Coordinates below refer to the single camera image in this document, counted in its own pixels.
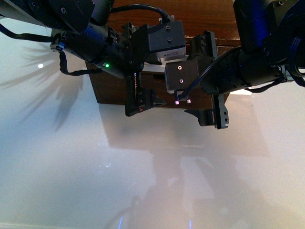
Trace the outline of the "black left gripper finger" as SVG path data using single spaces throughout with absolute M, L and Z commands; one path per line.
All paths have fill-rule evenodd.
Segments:
M 225 107 L 224 94 L 213 94 L 212 105 L 211 109 L 186 109 L 185 112 L 195 116 L 200 126 L 226 129 L 229 124 L 229 115 Z

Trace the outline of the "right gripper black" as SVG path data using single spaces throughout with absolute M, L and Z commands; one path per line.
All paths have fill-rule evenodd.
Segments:
M 204 71 L 188 87 L 188 93 L 200 86 L 207 94 L 219 94 L 220 87 L 216 84 L 213 70 L 220 62 L 230 55 L 230 51 L 217 55 L 215 34 L 212 31 L 204 31 L 190 41 L 190 53 L 188 60 L 198 60 L 204 66 Z

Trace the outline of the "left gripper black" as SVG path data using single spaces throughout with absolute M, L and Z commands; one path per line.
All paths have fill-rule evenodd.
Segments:
M 156 106 L 165 105 L 166 101 L 158 97 L 154 89 L 141 86 L 140 71 L 149 51 L 148 25 L 137 27 L 128 22 L 123 26 L 122 38 L 124 73 L 134 72 L 125 78 L 127 95 L 125 115 L 131 117 Z

